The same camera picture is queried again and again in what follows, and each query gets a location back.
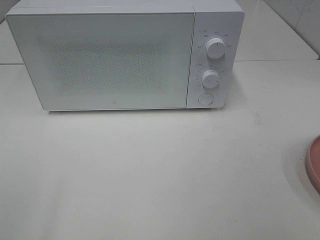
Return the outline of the upper white power knob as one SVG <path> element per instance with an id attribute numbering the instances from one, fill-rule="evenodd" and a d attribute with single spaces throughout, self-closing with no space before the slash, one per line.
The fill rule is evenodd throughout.
<path id="1" fill-rule="evenodd" d="M 205 44 L 205 50 L 210 59 L 218 59 L 225 54 L 226 43 L 221 37 L 213 37 Z"/>

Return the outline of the lower white timer knob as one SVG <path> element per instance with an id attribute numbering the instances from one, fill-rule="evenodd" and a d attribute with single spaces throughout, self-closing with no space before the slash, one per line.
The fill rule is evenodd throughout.
<path id="1" fill-rule="evenodd" d="M 201 76 L 204 88 L 213 89 L 220 83 L 220 76 L 215 70 L 207 70 Z"/>

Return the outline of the round white door button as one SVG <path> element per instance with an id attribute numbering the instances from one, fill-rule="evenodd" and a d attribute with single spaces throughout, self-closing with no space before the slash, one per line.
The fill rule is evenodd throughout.
<path id="1" fill-rule="evenodd" d="M 203 93 L 199 96 L 198 102 L 204 106 L 210 106 L 214 101 L 214 96 L 210 93 Z"/>

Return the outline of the pink round plate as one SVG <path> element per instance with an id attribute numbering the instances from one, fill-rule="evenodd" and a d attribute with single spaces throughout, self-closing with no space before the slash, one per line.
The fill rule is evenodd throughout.
<path id="1" fill-rule="evenodd" d="M 306 156 L 306 173 L 315 188 L 320 192 L 320 136 L 318 135 L 310 144 Z"/>

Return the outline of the white microwave oven body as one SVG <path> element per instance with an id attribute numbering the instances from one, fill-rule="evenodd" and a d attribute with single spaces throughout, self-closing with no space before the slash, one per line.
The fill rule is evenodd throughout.
<path id="1" fill-rule="evenodd" d="M 8 16 L 24 15 L 142 15 L 142 14 L 193 14 L 193 31 L 189 76 L 184 108 L 105 109 L 199 109 L 221 108 L 225 104 L 232 68 L 245 18 L 244 11 L 234 0 L 21 0 Z M 225 54 L 211 59 L 206 43 L 214 37 L 226 43 Z M 205 88 L 202 74 L 214 70 L 219 75 L 215 88 Z M 199 103 L 199 96 L 209 93 L 214 97 L 211 105 Z"/>

